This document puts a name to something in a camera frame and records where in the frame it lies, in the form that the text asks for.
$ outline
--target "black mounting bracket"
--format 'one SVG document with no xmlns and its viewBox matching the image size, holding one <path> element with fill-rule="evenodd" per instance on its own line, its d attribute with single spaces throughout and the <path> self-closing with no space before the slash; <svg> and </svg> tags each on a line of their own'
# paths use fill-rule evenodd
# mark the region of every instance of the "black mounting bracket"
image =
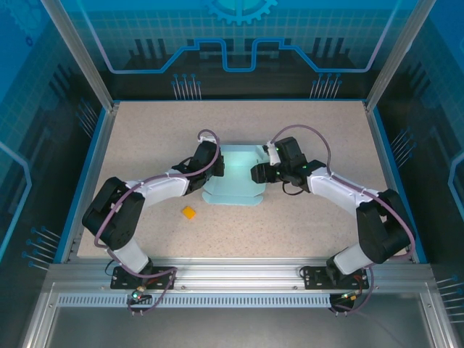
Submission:
<svg viewBox="0 0 464 348">
<path fill-rule="evenodd" d="M 166 270 L 170 270 L 172 268 L 173 267 L 153 266 L 152 272 L 161 273 Z M 147 290 L 166 289 L 166 285 L 169 282 L 171 276 L 173 276 L 173 274 L 168 273 L 167 275 L 162 275 L 161 277 L 156 278 L 156 281 L 150 282 L 148 285 L 146 285 L 146 289 Z M 135 277 L 134 275 L 127 273 L 122 267 L 115 267 L 113 269 L 113 276 L 112 276 L 111 284 L 109 285 L 109 287 L 111 289 L 117 289 L 117 290 L 134 290 L 134 289 L 137 289 L 138 286 L 141 286 L 143 281 L 144 279 Z M 175 283 L 175 279 L 169 286 L 169 290 L 174 289 L 174 283 Z"/>
<path fill-rule="evenodd" d="M 362 290 L 369 289 L 368 277 L 365 270 L 357 270 L 351 276 L 346 276 L 336 286 L 327 274 L 327 267 L 304 266 L 299 270 L 299 276 L 303 278 L 306 290 L 358 290 L 360 284 L 354 278 L 362 279 Z"/>
</svg>

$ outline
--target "speckled table surface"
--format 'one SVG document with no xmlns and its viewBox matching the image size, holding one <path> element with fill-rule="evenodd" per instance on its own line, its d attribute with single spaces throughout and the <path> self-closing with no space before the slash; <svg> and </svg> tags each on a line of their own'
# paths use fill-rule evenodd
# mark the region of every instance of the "speckled table surface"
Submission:
<svg viewBox="0 0 464 348">
<path fill-rule="evenodd" d="M 327 138 L 333 171 L 369 188 L 386 188 L 361 101 L 127 101 L 120 103 L 96 192 L 112 176 L 126 181 L 165 172 L 194 153 L 203 128 L 214 130 L 224 144 L 265 144 L 295 123 Z M 294 136 L 308 160 L 326 162 L 317 136 L 302 129 L 284 136 Z M 261 204 L 239 207 L 209 205 L 201 192 L 142 214 L 136 238 L 148 255 L 317 257 L 357 241 L 355 219 L 319 196 L 287 196 L 281 185 L 268 185 Z M 196 211 L 194 219 L 182 215 L 185 206 Z M 108 257 L 93 246 L 88 231 L 78 256 Z"/>
</svg>

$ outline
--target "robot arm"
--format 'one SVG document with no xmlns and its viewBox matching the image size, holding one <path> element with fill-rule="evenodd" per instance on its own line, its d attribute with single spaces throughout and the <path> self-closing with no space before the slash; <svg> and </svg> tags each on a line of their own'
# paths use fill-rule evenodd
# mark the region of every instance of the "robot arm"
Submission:
<svg viewBox="0 0 464 348">
<path fill-rule="evenodd" d="M 291 183 L 307 193 L 312 192 L 329 199 L 357 219 L 359 242 L 327 261 L 326 271 L 334 286 L 363 267 L 385 262 L 410 244 L 409 236 L 398 221 L 366 194 L 378 197 L 404 221 L 408 221 L 405 208 L 395 191 L 365 189 L 340 176 L 335 177 L 322 162 L 307 162 L 292 137 L 274 144 L 269 142 L 265 151 L 270 156 L 270 163 L 252 168 L 254 182 Z"/>
<path fill-rule="evenodd" d="M 219 153 L 215 164 L 208 170 L 198 175 L 182 177 L 182 174 L 194 173 L 208 165 L 215 156 L 216 146 L 213 140 L 202 138 L 193 157 L 172 167 L 166 176 L 144 183 L 130 193 L 103 230 L 100 240 L 134 273 L 152 273 L 151 260 L 134 238 L 141 212 L 165 199 L 185 196 L 200 189 L 213 175 L 223 176 L 223 158 Z M 84 214 L 83 225 L 95 236 L 121 196 L 142 182 L 108 179 Z"/>
</svg>

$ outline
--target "orange block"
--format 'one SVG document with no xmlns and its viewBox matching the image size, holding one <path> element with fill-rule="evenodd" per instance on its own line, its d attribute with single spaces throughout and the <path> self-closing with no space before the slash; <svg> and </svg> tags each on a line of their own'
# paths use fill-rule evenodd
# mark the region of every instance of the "orange block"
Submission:
<svg viewBox="0 0 464 348">
<path fill-rule="evenodd" d="M 184 214 L 189 220 L 191 220 L 196 215 L 195 210 L 191 209 L 190 207 L 183 208 L 182 214 Z"/>
</svg>

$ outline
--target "blue enclosure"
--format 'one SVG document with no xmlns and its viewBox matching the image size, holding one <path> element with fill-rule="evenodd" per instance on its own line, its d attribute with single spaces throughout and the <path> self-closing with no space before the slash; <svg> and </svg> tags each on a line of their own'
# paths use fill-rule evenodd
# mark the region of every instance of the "blue enclosure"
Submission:
<svg viewBox="0 0 464 348">
<path fill-rule="evenodd" d="M 111 111 L 68 46 L 83 44 L 114 100 L 369 102 L 423 2 L 61 0 L 79 37 L 65 43 L 40 1 L 0 0 L 0 342 L 22 342 L 48 264 L 62 259 Z M 371 110 L 418 261 L 438 280 L 464 278 L 463 13 L 461 0 L 436 0 Z"/>
</svg>

